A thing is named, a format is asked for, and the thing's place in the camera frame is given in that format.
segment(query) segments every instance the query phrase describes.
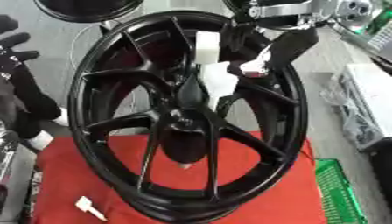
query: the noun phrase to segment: red cloth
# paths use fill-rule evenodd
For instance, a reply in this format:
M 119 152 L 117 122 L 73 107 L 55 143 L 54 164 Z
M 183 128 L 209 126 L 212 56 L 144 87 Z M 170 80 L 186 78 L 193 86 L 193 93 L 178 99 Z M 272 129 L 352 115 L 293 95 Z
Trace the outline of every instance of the red cloth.
M 114 136 L 110 144 L 116 155 L 132 170 L 140 170 L 146 145 L 145 136 Z M 241 206 L 217 224 L 276 223 L 322 224 L 326 218 L 316 185 L 312 148 L 305 143 L 292 169 L 275 186 Z M 258 161 L 257 154 L 229 140 L 220 142 L 219 182 L 224 184 L 240 177 Z M 160 223 L 128 206 L 103 181 L 93 174 L 70 137 L 59 137 L 38 158 L 44 172 L 38 196 L 34 224 L 102 223 L 90 213 L 75 207 L 81 196 L 90 198 L 94 207 L 105 214 L 108 223 Z M 207 181 L 207 163 L 202 160 L 183 170 L 160 150 L 154 160 L 152 180 L 164 186 L 191 189 L 203 187 Z

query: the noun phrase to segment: black glove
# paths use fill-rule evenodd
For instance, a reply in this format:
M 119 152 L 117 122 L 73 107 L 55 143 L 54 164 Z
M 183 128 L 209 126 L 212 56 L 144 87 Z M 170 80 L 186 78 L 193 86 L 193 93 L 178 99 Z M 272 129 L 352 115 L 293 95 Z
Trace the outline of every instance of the black glove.
M 19 27 L 18 21 L 6 15 L 0 15 L 0 34 L 11 32 Z
M 0 15 L 0 33 L 18 28 L 18 22 L 8 16 Z M 27 60 L 34 60 L 39 56 L 37 51 L 13 52 L 14 46 L 23 44 L 30 39 L 30 34 L 19 33 L 8 38 L 0 39 L 0 75 L 9 79 L 15 70 Z

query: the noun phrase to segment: white plastic piece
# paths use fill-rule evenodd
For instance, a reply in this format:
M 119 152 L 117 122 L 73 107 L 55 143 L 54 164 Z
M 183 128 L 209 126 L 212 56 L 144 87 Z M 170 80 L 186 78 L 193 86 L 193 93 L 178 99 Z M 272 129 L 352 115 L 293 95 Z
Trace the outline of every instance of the white plastic piece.
M 53 121 L 61 126 L 68 127 L 68 110 L 66 108 L 60 108 L 61 115 Z
M 221 53 L 221 34 L 198 31 L 196 34 L 196 64 L 208 65 L 219 61 Z
M 223 96 L 231 95 L 238 84 L 238 77 L 228 73 L 229 62 L 221 62 L 211 65 L 204 65 L 200 71 L 200 79 L 203 81 L 210 102 L 208 107 L 215 111 L 219 99 Z
M 44 130 L 41 130 L 34 138 L 27 139 L 27 142 L 37 150 L 42 151 L 53 141 L 53 136 Z
M 270 61 L 271 52 L 270 45 L 265 47 L 257 56 L 256 59 L 248 61 L 240 65 L 243 74 L 250 76 L 263 76 L 266 75 L 265 62 Z
M 93 202 L 86 198 L 85 196 L 82 196 L 75 204 L 82 212 L 90 212 L 93 214 L 95 217 L 102 221 L 107 221 L 106 217 L 100 213 L 98 210 L 96 210 L 93 207 Z

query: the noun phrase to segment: green basket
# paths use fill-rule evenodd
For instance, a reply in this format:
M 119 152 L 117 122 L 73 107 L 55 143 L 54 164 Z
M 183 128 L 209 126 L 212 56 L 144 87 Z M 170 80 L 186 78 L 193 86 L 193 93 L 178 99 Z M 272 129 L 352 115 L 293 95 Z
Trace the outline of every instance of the green basket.
M 338 160 L 318 159 L 316 179 L 328 224 L 368 223 Z

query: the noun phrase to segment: sneaker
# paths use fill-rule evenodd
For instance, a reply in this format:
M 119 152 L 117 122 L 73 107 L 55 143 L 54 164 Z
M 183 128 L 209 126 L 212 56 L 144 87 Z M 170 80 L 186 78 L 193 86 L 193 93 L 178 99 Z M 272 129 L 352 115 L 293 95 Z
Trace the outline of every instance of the sneaker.
M 34 138 L 27 139 L 27 142 L 39 151 L 42 151 L 46 146 L 48 146 L 53 141 L 51 134 L 44 130 L 41 130 L 37 136 Z
M 53 121 L 61 126 L 68 127 L 68 110 L 66 108 L 60 108 L 61 110 L 61 115 L 54 119 Z

